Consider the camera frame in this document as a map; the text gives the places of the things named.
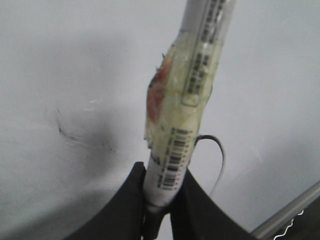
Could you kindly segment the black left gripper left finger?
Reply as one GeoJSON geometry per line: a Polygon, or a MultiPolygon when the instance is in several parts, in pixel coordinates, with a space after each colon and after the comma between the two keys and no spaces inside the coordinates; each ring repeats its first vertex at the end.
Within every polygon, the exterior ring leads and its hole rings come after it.
{"type": "Polygon", "coordinates": [[[144,164],[135,162],[112,199],[67,240],[140,240],[144,218],[144,164]]]}

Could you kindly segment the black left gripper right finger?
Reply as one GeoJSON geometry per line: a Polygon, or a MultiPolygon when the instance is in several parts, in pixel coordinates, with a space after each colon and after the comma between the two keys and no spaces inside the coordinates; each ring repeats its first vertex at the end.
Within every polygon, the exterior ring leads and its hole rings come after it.
{"type": "Polygon", "coordinates": [[[190,171],[170,207],[174,240],[254,240],[204,192],[190,171]]]}

